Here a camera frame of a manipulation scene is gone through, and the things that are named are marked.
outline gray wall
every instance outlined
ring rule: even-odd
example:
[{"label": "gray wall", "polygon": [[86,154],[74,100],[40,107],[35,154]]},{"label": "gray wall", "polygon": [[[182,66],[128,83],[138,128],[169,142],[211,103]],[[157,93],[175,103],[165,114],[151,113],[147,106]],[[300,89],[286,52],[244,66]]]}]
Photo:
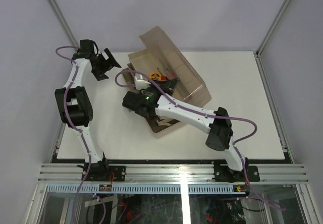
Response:
[{"label": "gray wall", "polygon": [[0,14],[0,223],[20,224],[58,128],[54,91],[71,67],[55,48],[69,42],[46,0],[0,0]]},{"label": "gray wall", "polygon": [[297,162],[323,210],[323,0],[293,0],[262,56]]},{"label": "gray wall", "polygon": [[144,48],[161,26],[182,50],[256,50],[284,0],[57,0],[76,39],[112,51]]}]

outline cardboard box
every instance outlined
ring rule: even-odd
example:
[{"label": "cardboard box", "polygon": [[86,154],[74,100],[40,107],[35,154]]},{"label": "cardboard box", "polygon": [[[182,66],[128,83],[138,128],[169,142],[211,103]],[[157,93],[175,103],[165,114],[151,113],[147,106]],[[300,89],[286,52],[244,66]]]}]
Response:
[{"label": "cardboard box", "polygon": [[[179,78],[180,81],[173,94],[175,99],[198,107],[205,106],[211,100],[211,95],[205,82],[160,27],[152,28],[139,36],[139,38],[147,49],[128,55],[129,69],[137,70],[147,75],[159,71],[169,79]],[[124,74],[127,84],[134,83],[133,76],[131,75],[130,77]],[[177,120],[169,118],[148,121],[148,123],[155,133],[164,132],[165,129],[170,132],[179,126]]]}]

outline open box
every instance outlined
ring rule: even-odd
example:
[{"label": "open box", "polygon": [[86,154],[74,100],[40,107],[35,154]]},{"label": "open box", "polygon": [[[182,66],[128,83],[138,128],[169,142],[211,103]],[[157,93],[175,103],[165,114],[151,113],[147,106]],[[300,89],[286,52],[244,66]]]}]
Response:
[{"label": "open box", "polygon": [[[139,37],[147,49],[128,55],[129,69],[146,75],[160,72],[168,79],[180,79],[174,90],[175,99],[198,107],[205,106],[211,100],[205,82],[160,27],[156,26]],[[134,83],[133,74],[124,74],[124,78],[127,84]],[[147,122],[153,132],[163,132],[162,135],[183,125],[170,118],[158,118],[156,121]]]}]

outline wall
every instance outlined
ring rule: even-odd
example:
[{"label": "wall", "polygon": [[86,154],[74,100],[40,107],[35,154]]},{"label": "wall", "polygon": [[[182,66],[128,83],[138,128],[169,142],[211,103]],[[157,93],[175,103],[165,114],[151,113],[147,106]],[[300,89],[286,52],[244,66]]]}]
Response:
[{"label": "wall", "polygon": [[144,48],[159,25],[182,50],[256,50],[284,0],[57,0],[76,39]]},{"label": "wall", "polygon": [[262,55],[293,156],[323,210],[323,0],[293,0]]},{"label": "wall", "polygon": [[0,222],[21,224],[60,121],[54,91],[71,67],[55,48],[69,42],[46,0],[0,5]]}]

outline white table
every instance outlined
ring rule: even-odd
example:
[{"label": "white table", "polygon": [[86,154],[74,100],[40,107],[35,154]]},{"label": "white table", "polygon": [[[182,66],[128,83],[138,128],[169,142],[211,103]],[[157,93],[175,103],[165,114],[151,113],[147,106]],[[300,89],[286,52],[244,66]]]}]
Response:
[{"label": "white table", "polygon": [[[206,109],[228,110],[232,117],[255,121],[255,136],[237,144],[249,159],[284,159],[272,113],[262,85],[256,61],[251,51],[183,52],[184,56],[204,79],[212,100]],[[125,68],[128,53],[114,53]],[[146,120],[122,107],[127,89],[114,83],[119,69],[107,75],[108,80],[97,83],[93,106],[92,134],[108,159],[224,159],[221,152],[205,145],[207,135],[185,125],[161,138],[156,138]],[[249,134],[253,126],[233,121],[235,138]],[[58,159],[84,158],[75,133],[65,128]]]}]

